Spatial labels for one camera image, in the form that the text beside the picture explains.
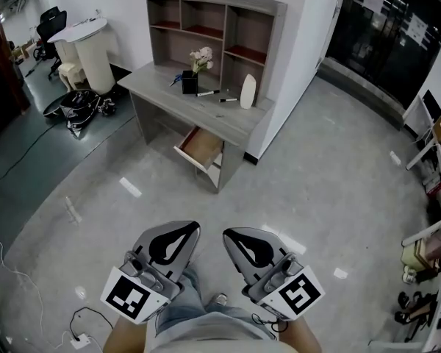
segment black office chair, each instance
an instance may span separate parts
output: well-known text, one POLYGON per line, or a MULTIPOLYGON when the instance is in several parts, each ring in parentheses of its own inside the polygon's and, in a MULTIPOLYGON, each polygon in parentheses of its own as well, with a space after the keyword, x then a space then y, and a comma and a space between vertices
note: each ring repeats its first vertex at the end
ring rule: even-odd
POLYGON ((51 72, 48 75, 49 79, 51 79, 52 74, 55 74, 56 70, 62 65, 62 62, 60 61, 56 46, 53 43, 48 43, 48 40, 51 39, 51 37, 53 37, 58 32, 64 30, 66 26, 67 12, 64 10, 60 13, 57 13, 54 18, 44 21, 36 29, 37 33, 43 40, 44 50, 46 51, 45 59, 56 58, 56 61, 51 67, 51 72))
POLYGON ((49 21, 51 18, 55 17, 60 13, 60 10, 58 7, 51 8, 50 10, 45 11, 40 18, 40 23, 43 23, 45 21, 49 21))

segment pen holder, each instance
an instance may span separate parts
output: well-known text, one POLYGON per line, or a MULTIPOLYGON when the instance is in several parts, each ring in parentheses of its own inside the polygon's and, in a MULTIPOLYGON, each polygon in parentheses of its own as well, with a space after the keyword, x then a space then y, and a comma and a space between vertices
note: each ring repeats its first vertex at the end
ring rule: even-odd
POLYGON ((183 89, 183 94, 197 94, 198 74, 193 74, 193 71, 183 71, 182 89, 183 89))

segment white flowers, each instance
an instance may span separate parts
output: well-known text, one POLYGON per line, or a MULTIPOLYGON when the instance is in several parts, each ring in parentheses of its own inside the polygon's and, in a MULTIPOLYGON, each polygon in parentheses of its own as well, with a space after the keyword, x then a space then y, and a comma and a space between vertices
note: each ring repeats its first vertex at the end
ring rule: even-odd
POLYGON ((212 49, 210 47, 203 47, 199 51, 190 53, 193 73, 197 74, 203 69, 211 69, 214 66, 212 61, 212 49))

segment desk drawer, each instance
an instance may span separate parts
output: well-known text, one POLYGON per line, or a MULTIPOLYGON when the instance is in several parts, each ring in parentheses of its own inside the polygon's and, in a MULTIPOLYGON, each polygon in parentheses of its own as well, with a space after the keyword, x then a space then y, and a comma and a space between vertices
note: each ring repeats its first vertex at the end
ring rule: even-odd
POLYGON ((175 146, 175 150, 206 174, 222 152, 223 141, 211 132, 198 126, 175 146))

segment marker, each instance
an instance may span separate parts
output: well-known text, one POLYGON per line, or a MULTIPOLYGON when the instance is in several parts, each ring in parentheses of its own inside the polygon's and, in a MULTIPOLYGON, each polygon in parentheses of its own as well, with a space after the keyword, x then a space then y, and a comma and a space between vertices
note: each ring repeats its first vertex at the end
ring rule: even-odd
POLYGON ((220 93, 220 90, 212 90, 212 91, 207 91, 206 93, 198 93, 196 94, 197 97, 202 97, 202 96, 210 96, 211 94, 217 94, 220 93))

